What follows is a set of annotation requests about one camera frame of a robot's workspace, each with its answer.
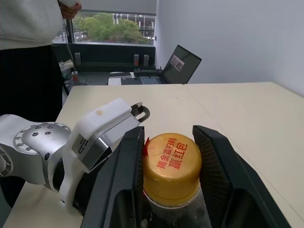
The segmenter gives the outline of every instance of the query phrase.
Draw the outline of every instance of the keyboard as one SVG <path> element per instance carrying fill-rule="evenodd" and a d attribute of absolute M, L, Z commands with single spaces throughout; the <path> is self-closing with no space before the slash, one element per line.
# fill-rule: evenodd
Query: keyboard
<path fill-rule="evenodd" d="M 153 84 L 159 84 L 157 79 L 155 77 L 144 77 L 141 78 L 143 85 L 153 85 Z"/>

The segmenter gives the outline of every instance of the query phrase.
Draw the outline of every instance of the table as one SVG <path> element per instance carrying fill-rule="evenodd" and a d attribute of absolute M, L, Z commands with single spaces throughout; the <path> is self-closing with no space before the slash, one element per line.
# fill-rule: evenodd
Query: table
<path fill-rule="evenodd" d="M 304 227 L 304 98 L 272 82 L 185 87 L 263 176 L 289 223 Z"/>

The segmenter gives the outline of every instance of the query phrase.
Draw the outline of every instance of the tree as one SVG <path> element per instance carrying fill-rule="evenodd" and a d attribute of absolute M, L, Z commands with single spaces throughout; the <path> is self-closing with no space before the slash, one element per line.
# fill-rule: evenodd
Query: tree
<path fill-rule="evenodd" d="M 136 22 L 120 19 L 118 24 L 114 24 L 112 14 L 97 13 L 92 17 L 75 17 L 73 22 L 77 30 L 82 30 L 87 35 L 88 40 L 149 44 L 149 39 L 142 36 Z"/>

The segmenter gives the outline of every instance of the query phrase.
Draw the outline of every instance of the laptop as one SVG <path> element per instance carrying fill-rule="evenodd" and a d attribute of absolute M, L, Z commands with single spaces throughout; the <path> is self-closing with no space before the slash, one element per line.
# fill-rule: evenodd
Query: laptop
<path fill-rule="evenodd" d="M 160 76 L 122 78 L 122 85 L 187 84 L 201 58 L 178 45 Z"/>

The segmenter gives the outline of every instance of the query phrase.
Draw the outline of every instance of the robotic arm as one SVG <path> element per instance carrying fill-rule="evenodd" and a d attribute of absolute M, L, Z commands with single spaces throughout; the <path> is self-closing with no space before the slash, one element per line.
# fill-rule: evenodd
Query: robotic arm
<path fill-rule="evenodd" d="M 142 113 L 144 117 L 135 118 Z M 0 176 L 19 176 L 57 191 L 53 178 L 63 162 L 64 178 L 59 183 L 59 194 L 63 206 L 75 214 L 73 200 L 83 175 L 105 162 L 123 135 L 149 115 L 142 103 L 129 107 L 117 99 L 83 116 L 72 132 L 60 123 L 35 123 L 15 115 L 3 115 L 0 117 Z"/>

